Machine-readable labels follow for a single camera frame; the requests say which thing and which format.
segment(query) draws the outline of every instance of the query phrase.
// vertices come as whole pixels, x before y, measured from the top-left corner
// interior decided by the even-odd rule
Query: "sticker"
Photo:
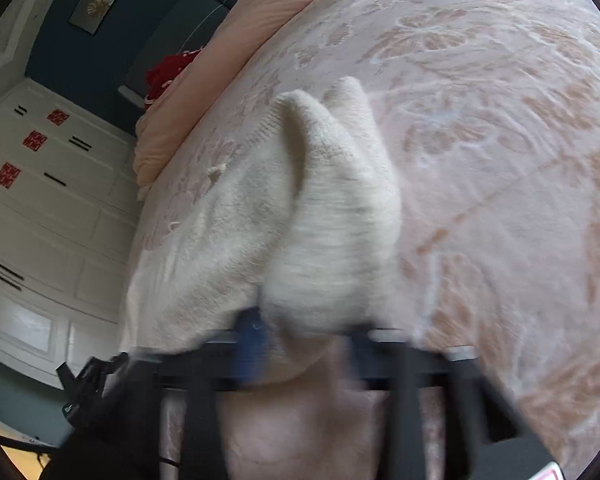
[[[60,108],[56,108],[53,112],[46,116],[46,118],[56,126],[60,126],[60,124],[64,123],[69,118],[69,114],[65,114]]]
[[[36,130],[33,130],[27,136],[27,138],[22,141],[22,143],[30,150],[36,152],[40,149],[40,146],[42,146],[45,143],[45,141],[46,135],[43,135],[40,132],[37,132]]]
[[[560,466],[555,462],[549,462],[541,472],[532,476],[529,480],[564,480]]]
[[[13,181],[20,174],[20,170],[13,164],[5,162],[0,168],[0,185],[9,189]]]

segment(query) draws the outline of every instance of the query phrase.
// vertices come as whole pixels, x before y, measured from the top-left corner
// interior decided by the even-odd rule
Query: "floral bedspread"
[[[162,172],[130,272],[275,95],[320,94],[345,75],[365,86],[402,189],[402,272],[379,317],[428,348],[476,345],[575,479],[600,448],[600,14],[590,0],[314,1]],[[423,400],[438,478],[439,405],[435,392]],[[371,478],[379,402],[328,362],[228,396],[234,477]],[[176,412],[166,417],[174,458]]]

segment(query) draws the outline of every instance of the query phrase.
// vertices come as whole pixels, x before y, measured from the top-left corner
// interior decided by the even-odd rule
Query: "fuzzy white cloth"
[[[140,256],[122,348],[191,348],[262,284],[268,378],[288,378],[320,356],[325,336],[380,312],[392,293],[392,165],[360,83],[343,78],[321,102],[300,90],[277,97],[221,170],[160,248]]]

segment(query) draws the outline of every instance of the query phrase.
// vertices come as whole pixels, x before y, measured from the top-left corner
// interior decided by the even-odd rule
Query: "red cloth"
[[[202,49],[184,51],[182,54],[175,54],[173,56],[165,57],[162,62],[147,71],[146,81],[149,84],[149,93],[144,98],[144,109],[148,109],[149,106],[154,104],[154,101],[162,95],[162,93],[169,87],[174,79],[182,72],[185,67],[191,63]]]

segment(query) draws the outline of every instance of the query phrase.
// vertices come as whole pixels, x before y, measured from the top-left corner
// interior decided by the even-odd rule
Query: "cabinet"
[[[0,101],[0,361],[45,383],[116,351],[134,141],[31,80]]]

